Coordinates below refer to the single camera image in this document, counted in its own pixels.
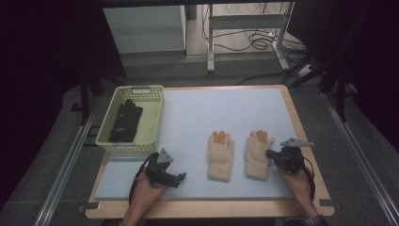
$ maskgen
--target wrist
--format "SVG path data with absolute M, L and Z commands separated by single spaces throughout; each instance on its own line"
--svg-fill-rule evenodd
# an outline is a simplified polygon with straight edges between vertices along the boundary
M 136 226 L 144 215 L 141 208 L 134 208 L 133 205 L 129 207 L 121 223 L 122 226 Z
M 299 207 L 305 218 L 316 218 L 319 216 L 311 200 L 299 202 Z

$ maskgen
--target beige glove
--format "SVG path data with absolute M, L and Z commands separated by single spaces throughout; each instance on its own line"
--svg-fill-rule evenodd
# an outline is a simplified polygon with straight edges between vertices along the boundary
M 269 159 L 266 157 L 266 150 L 273 143 L 274 138 L 267 140 L 267 132 L 252 131 L 247 139 L 247 165 L 246 173 L 248 176 L 262 180 L 267 178 Z
M 231 179 L 234 141 L 224 131 L 209 136 L 209 177 L 228 182 Z

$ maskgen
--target black object in basket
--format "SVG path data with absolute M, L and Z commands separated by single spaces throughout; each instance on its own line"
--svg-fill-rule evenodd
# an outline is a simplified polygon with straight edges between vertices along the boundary
M 128 99 L 120 105 L 114 128 L 109 136 L 110 142 L 132 142 L 135 139 L 138 122 L 143 108 Z

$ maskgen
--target yellow plastic basket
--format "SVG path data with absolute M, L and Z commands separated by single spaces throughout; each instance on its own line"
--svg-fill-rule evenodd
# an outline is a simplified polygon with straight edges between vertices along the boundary
M 132 142 L 109 142 L 121 104 L 131 99 L 136 106 L 143 107 L 136 137 Z M 164 87 L 130 86 L 116 88 L 106 111 L 96 144 L 111 152 L 151 153 L 157 150 L 164 110 Z

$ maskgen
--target table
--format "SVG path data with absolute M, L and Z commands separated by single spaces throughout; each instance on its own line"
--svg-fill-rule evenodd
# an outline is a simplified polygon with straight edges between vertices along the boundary
M 284 86 L 248 86 L 248 87 L 207 87 L 207 88 L 168 88 L 166 90 L 185 89 L 279 89 L 287 106 L 297 138 L 307 140 L 299 117 L 296 114 L 294 103 Z M 326 185 L 317 166 L 310 147 L 302 148 L 303 155 L 313 165 L 316 177 L 316 196 L 314 205 L 319 214 L 331 216 L 334 214 L 334 207 L 323 205 L 330 201 Z M 95 193 L 103 176 L 106 163 L 110 153 L 105 153 L 102 165 L 100 166 L 96 182 L 92 189 L 89 204 L 94 208 L 86 210 L 88 218 L 123 218 L 129 204 L 127 201 L 99 201 Z M 255 217 L 299 217 L 301 213 L 294 200 L 161 200 L 154 205 L 144 218 L 255 218 Z

